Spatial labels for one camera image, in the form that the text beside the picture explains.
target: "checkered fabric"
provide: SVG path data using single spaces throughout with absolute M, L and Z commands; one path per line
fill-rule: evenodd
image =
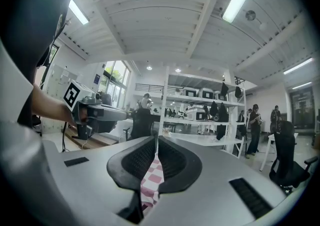
M 155 154 L 154 160 L 150 168 L 146 172 L 141 181 L 141 202 L 142 205 L 153 207 L 158 201 L 158 187 L 164 182 L 164 173 L 162 165 L 158 158 L 158 153 Z

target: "white ceiling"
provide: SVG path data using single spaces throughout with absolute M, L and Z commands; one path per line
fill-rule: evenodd
M 69 11 L 71 24 L 64 34 L 83 49 L 88 62 L 149 60 L 219 76 L 231 69 L 260 86 L 284 81 L 289 87 L 320 76 L 319 60 L 285 78 L 282 73 L 319 57 L 311 23 L 297 24 L 306 18 L 299 0 L 246 0 L 231 24 L 222 20 L 230 0 L 74 1 L 90 21 L 82 25 Z M 248 10 L 255 11 L 255 20 L 246 20 Z M 272 41 L 277 45 L 267 50 Z

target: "chair backrest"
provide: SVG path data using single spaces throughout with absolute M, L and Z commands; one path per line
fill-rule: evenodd
M 271 167 L 275 172 L 275 180 L 283 179 L 294 165 L 295 136 L 294 127 L 291 122 L 284 121 L 281 123 L 281 132 L 274 133 L 276 147 L 276 161 Z
M 131 131 L 132 139 L 151 135 L 151 126 L 154 122 L 153 115 L 150 114 L 150 110 L 147 108 L 140 108 L 132 115 L 133 126 Z

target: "cable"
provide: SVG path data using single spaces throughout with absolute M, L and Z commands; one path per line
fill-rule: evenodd
M 66 151 L 70 151 L 66 148 L 66 144 L 65 144 L 65 132 L 66 132 L 66 127 L 67 127 L 67 122 L 64 122 L 64 127 L 63 127 L 63 131 L 62 131 L 62 152 L 66 152 Z

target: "white metal shelf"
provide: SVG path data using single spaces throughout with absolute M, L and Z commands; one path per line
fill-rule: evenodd
M 188 125 L 196 125 L 196 126 L 229 126 L 229 125 L 244 125 L 245 123 L 238 123 L 238 122 L 215 122 L 215 121 L 193 121 L 187 120 L 183 118 L 174 118 L 174 117 L 164 117 L 164 122 L 169 123 L 178 123 L 178 124 L 188 124 Z
M 191 97 L 179 94 L 168 94 L 166 96 L 167 101 L 175 102 L 175 103 L 182 103 L 182 104 L 194 104 L 194 105 L 202 105 L 202 106 L 211 106 L 213 101 L 219 105 L 224 104 L 225 107 L 235 107 L 241 106 L 244 107 L 244 103 L 239 102 L 232 102 L 232 101 L 225 101 L 225 100 L 216 100 L 216 99 L 208 99 L 208 98 L 201 98 L 201 97 Z
M 169 132 L 164 136 L 181 139 L 181 140 L 202 145 L 202 146 L 234 145 L 234 144 L 240 144 L 243 142 L 243 140 L 229 138 L 228 136 L 224 136 L 221 138 L 221 140 L 217 140 L 215 135 L 195 135 L 195 134 Z
M 236 90 L 237 85 L 218 79 L 183 73 L 170 73 L 168 76 L 169 86 L 189 87 L 195 89 L 210 88 L 214 91 L 220 91 L 222 83 L 229 88 L 228 93 Z

